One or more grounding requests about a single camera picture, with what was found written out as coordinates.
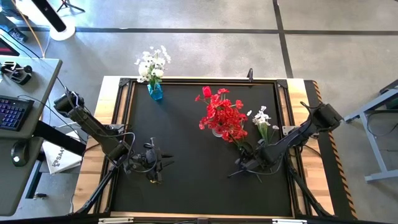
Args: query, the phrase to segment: yellow cable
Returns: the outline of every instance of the yellow cable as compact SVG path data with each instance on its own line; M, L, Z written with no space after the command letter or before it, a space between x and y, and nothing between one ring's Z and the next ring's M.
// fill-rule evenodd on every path
M12 3L15 5L15 8L18 10L19 14L20 14L20 15L22 16L22 18L25 20L25 22L26 22L27 26L29 27L30 31L33 33L33 36L35 37L36 42L39 44L40 51L42 52L43 58L45 58L45 53L44 53L44 51L43 51L42 45L40 44L40 41L39 41L39 39L37 38L37 36L36 36L35 32L33 31L32 27L30 26L28 20L25 18L25 16L23 15L23 13L18 9L17 4L15 3L15 0L11 0L11 1L12 1Z

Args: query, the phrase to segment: wooden board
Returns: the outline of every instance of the wooden board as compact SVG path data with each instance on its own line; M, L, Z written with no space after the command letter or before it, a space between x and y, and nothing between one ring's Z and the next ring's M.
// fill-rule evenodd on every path
M116 102L116 96L118 94L119 79L120 78L134 78L134 77L104 77L101 91L95 110L95 118L103 124L110 124L113 115L113 109ZM169 78L185 78L188 77L169 77ZM206 78L211 77L190 77L190 78ZM215 78L215 79L236 79L236 78ZM258 78L257 80L272 80L272 78ZM287 79L289 85L289 95L292 104L294 121L295 124L301 124L307 119L308 112L300 104L303 101L308 104L307 92L305 91L304 81L302 79ZM118 123L121 122L122 111L124 109L124 102L126 100L126 90L123 90L120 104L120 110L118 111ZM284 110L284 116L287 117L287 106L282 101L282 109ZM88 147L96 144L96 141L92 138L88 141ZM308 142L310 147L319 151L319 147L316 140L310 140ZM330 194L326 181L325 171L323 170L322 160L313 152L304 149L302 153L303 166L305 170L305 176L307 179L308 188L313 192L317 200L324 206L325 210L333 213L333 207L331 204ZM78 182L76 185L75 196L73 198L73 204L76 210L83 206L83 204L89 199L90 195L94 192L100 181L101 168L103 165L104 154L100 146L96 146L85 154ZM297 187L300 209L305 213L303 196L301 190ZM108 199L109 184L104 190L104 195L101 201L100 212L103 212ZM112 212L111 216L115 217L217 217L217 218L262 218L259 216L217 216L217 215L200 215L200 214L165 214L165 213L135 213L135 212Z

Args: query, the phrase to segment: gray metal stand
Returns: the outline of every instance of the gray metal stand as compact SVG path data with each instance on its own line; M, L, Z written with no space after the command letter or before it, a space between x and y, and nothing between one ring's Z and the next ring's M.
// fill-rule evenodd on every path
M391 89L377 97L376 99L370 101L366 105L364 105L359 110L355 111L354 113L346 116L344 121L346 123L352 122L352 120L356 118L361 118L363 126L366 131L366 135L368 136L369 142L371 143L372 150L374 155L376 156L377 163L379 164L380 173L371 174L365 177L366 182L374 181L374 180L381 180L391 177L398 177L398 170L387 170L386 165L381 157L381 153L379 150L379 146L377 145L375 136L369 132L368 130L368 113L373 111L383 105L385 105L388 101L391 101L398 97L398 90Z

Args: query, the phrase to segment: black table surface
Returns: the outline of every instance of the black table surface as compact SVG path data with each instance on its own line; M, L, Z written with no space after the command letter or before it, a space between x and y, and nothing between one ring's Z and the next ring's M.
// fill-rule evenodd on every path
M130 124L136 134L134 149L144 152L143 144L157 138L161 150L173 154L174 164L162 171L163 183L152 184L142 174L119 172L112 211L192 213L209 215L267 215L292 216L287 170L282 164L274 175L227 175L238 170L235 160L238 148L200 130L199 120L206 115L206 104L195 102L202 95L203 85L164 84L164 99L150 98L146 85L134 89ZM261 106L271 125L280 124L274 85L212 85L231 91L228 98L242 100L242 113L252 110L255 115ZM252 118L245 122L246 138L255 146L260 139ZM274 135L274 141L280 138Z

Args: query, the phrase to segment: blue vase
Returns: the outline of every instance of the blue vase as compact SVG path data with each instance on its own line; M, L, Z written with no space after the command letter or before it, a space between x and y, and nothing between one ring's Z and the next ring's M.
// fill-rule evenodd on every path
M155 88L152 88L150 84L148 84L148 92L150 97L154 100L160 100L163 98L163 90L159 83L155 84Z

